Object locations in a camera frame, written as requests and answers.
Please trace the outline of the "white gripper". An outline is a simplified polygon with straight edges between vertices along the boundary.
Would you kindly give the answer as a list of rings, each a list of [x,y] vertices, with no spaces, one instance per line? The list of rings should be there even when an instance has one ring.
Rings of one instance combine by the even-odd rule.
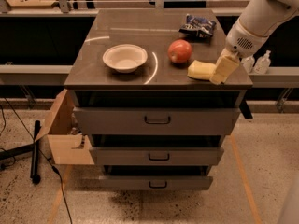
[[[240,58],[247,58],[254,55],[264,42],[264,37],[247,31],[240,21],[236,21],[226,36],[225,49],[216,61],[216,68],[209,81],[216,85],[224,83],[239,66],[239,60],[232,57],[232,53],[237,53]]]

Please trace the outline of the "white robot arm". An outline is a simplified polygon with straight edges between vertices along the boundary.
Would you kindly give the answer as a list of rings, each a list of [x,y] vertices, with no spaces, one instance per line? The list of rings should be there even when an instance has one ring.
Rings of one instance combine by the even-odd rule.
[[[226,36],[209,81],[224,83],[239,66],[239,59],[255,54],[282,23],[297,15],[298,8],[299,0],[250,0]]]

